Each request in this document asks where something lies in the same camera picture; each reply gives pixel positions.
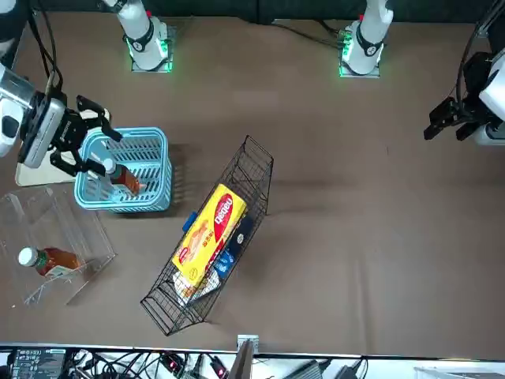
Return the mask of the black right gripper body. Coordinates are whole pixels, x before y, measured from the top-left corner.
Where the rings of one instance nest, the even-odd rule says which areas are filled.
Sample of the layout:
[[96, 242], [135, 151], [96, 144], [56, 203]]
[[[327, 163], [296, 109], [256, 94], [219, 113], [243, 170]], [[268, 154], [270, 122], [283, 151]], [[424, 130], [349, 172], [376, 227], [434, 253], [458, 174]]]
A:
[[69, 163], [74, 159], [68, 150], [79, 151], [87, 130], [79, 113], [65, 107], [57, 98], [37, 92], [25, 111], [20, 128], [21, 147], [17, 162], [29, 168], [37, 168], [46, 154], [54, 147], [62, 151], [62, 158]]

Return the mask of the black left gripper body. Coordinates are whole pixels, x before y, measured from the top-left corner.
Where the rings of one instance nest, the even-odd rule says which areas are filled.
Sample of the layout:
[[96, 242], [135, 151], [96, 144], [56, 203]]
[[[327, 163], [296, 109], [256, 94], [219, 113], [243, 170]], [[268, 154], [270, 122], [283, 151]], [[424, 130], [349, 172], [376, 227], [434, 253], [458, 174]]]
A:
[[479, 98], [488, 81], [492, 60], [493, 54], [485, 51], [477, 51], [470, 58], [468, 54], [463, 55], [456, 81], [456, 125], [463, 122], [482, 123], [492, 117], [491, 111]]

